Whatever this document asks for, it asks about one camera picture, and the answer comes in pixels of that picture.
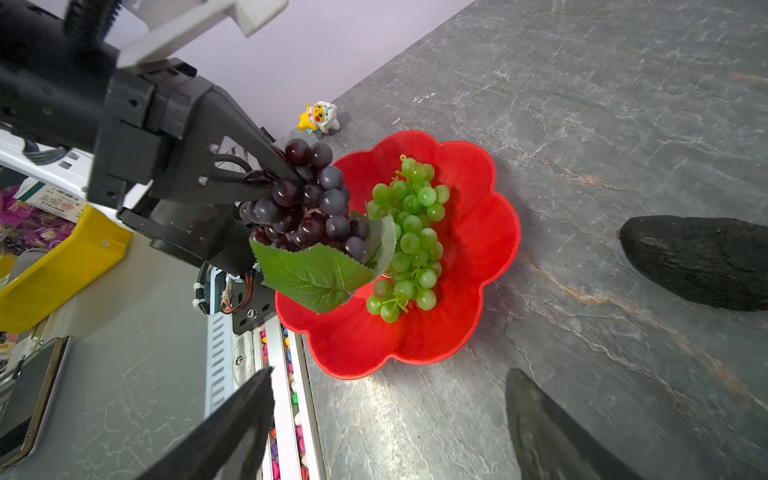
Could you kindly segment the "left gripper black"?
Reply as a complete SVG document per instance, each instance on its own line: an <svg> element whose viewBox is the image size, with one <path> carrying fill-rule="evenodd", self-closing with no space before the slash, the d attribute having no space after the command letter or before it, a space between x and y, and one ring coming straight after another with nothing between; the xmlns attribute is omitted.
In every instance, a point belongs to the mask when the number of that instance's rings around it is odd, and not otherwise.
<svg viewBox="0 0 768 480"><path fill-rule="evenodd" d="M226 138L267 173L217 167ZM269 196L278 179L303 184L232 97L178 59L112 73L92 152L88 201L195 267L252 266L238 205Z"/></svg>

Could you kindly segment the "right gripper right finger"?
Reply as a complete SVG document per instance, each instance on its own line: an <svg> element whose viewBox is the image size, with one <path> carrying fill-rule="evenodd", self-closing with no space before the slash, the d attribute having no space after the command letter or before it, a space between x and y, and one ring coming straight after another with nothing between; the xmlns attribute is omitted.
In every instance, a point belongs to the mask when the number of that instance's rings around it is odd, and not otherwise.
<svg viewBox="0 0 768 480"><path fill-rule="evenodd" d="M528 375L506 375L508 428L523 479L637 479Z"/></svg>

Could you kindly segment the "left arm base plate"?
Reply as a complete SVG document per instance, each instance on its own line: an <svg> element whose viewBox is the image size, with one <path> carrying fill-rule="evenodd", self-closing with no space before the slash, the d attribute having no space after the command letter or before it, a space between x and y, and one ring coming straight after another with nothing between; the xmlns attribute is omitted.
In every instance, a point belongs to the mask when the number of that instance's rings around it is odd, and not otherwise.
<svg viewBox="0 0 768 480"><path fill-rule="evenodd" d="M214 277L212 305L216 313L229 319L234 335L261 327L275 313L275 291L263 280L258 270L239 277L218 272Z"/></svg>

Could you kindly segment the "dark fake avocado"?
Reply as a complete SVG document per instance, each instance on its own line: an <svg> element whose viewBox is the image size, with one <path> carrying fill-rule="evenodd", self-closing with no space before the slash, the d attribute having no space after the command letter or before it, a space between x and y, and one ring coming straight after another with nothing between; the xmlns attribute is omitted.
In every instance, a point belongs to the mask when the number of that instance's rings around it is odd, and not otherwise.
<svg viewBox="0 0 768 480"><path fill-rule="evenodd" d="M767 309L767 227L731 218L655 215L627 220L622 250L675 295L733 311Z"/></svg>

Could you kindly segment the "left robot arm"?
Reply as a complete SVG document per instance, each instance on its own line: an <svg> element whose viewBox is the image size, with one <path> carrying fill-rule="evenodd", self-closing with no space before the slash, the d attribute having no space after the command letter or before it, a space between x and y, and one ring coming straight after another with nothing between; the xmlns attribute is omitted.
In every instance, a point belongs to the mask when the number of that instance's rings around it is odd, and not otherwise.
<svg viewBox="0 0 768 480"><path fill-rule="evenodd" d="M87 201L153 248L245 276L254 264L237 204L295 169L221 87L180 60L225 19L252 35L282 1L72 1L58 17L1 5L1 126L45 151L93 157Z"/></svg>

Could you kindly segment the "purple fake grape bunch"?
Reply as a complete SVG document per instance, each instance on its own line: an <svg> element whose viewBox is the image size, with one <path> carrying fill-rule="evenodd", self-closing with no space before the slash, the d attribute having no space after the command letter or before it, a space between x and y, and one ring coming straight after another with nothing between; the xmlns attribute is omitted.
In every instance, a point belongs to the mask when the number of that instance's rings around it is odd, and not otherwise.
<svg viewBox="0 0 768 480"><path fill-rule="evenodd" d="M296 174L280 179L261 168L246 181L264 197L242 203L241 219L264 286L308 310L324 314L379 279L394 258L391 216L356 213L331 148L292 139L278 153Z"/></svg>

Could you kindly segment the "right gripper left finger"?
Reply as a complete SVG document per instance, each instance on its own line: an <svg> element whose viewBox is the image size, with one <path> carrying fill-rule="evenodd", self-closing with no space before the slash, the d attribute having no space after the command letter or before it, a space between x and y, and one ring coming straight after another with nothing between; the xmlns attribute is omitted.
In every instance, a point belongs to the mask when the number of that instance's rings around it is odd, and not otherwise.
<svg viewBox="0 0 768 480"><path fill-rule="evenodd" d="M273 369L256 372L142 479L255 479L274 415Z"/></svg>

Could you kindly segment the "green fake grape bunch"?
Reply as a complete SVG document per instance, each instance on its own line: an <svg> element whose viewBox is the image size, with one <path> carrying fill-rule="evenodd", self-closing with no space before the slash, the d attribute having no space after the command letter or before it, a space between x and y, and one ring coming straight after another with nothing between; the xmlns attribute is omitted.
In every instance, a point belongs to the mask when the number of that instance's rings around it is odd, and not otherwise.
<svg viewBox="0 0 768 480"><path fill-rule="evenodd" d="M391 181L374 186L366 206L370 218L390 216L394 221L393 258L367 299L368 311L390 324L438 303L435 287L442 276L444 246L435 226L446 218L451 199L449 187L436 182L432 165L405 154L399 160Z"/></svg>

